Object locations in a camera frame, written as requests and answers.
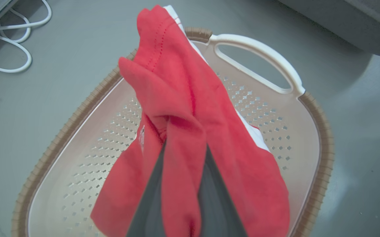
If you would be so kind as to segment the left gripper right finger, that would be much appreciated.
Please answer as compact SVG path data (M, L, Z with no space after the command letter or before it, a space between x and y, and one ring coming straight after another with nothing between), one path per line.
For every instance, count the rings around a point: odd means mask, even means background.
M198 201L201 208L201 237L247 237L219 168L207 147Z

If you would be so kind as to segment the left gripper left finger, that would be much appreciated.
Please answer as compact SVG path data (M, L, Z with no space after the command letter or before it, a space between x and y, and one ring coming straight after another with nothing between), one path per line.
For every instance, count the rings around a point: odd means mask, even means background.
M127 237L166 236L161 214L161 182L165 147L166 143L162 145L159 152L151 176L128 228Z

